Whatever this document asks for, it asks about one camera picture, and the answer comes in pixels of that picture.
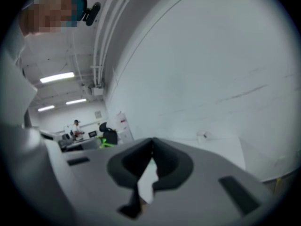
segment person in white shirt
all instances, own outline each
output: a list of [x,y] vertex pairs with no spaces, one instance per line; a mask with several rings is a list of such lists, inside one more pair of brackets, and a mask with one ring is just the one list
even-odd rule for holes
[[80,130],[80,128],[79,128],[79,121],[78,120],[74,121],[74,124],[73,124],[73,127],[72,127],[72,132],[73,132],[73,134],[75,136],[75,139],[77,141],[83,139],[84,132],[82,130]]

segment ceiling light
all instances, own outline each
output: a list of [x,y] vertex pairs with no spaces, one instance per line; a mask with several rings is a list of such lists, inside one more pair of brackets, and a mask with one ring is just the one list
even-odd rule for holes
[[48,76],[48,77],[40,79],[40,81],[44,84],[44,83],[48,83],[51,81],[57,81],[57,80],[62,80],[62,79],[67,79],[67,78],[72,78],[72,77],[74,77],[74,73],[68,72],[68,73],[61,73],[61,74]]
[[51,110],[53,109],[55,106],[54,105],[50,105],[50,106],[47,106],[47,107],[43,107],[43,108],[40,108],[38,109],[38,111],[46,111],[46,110]]
[[66,102],[66,105],[76,104],[76,103],[85,102],[85,101],[87,101],[87,99],[68,101],[68,102]]

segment black cutout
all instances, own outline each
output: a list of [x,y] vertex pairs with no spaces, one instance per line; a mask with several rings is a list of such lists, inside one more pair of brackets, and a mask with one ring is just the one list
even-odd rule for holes
[[130,202],[118,209],[130,218],[137,218],[141,213],[137,183],[152,157],[159,177],[152,186],[154,193],[178,188],[192,173],[193,162],[186,153],[156,138],[146,139],[113,156],[107,165],[109,175],[119,186],[133,190]]
[[67,162],[68,162],[69,166],[74,166],[74,165],[82,164],[82,163],[85,163],[88,161],[90,161],[90,160],[87,157],[80,157],[80,158],[68,160]]
[[47,135],[44,135],[44,134],[41,134],[41,136],[42,136],[44,139],[52,140],[52,141],[53,141],[53,137],[50,137],[50,136],[47,136]]
[[260,206],[254,197],[234,177],[220,178],[219,182],[244,215]]

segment black headphones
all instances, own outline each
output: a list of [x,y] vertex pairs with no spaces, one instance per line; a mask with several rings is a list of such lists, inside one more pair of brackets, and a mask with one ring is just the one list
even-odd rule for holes
[[87,8],[83,13],[83,21],[87,26],[91,26],[101,8],[101,4],[96,2],[92,8]]

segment electrical box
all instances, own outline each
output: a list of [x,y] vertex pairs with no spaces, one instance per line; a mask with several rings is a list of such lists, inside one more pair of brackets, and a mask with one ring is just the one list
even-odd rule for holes
[[103,88],[94,87],[91,89],[93,96],[102,96],[103,95]]

